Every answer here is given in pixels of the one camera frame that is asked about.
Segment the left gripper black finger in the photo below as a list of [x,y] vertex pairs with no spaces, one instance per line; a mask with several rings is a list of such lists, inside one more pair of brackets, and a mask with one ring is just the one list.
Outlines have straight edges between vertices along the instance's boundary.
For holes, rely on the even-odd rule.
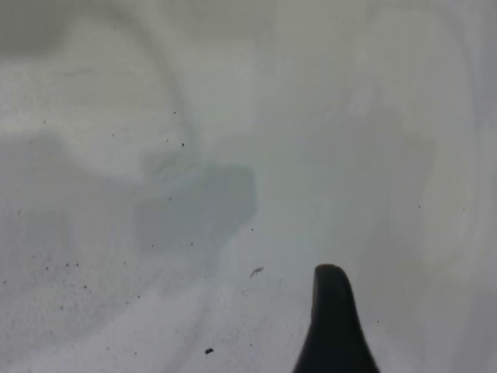
[[345,271],[315,268],[311,322],[295,372],[378,372]]

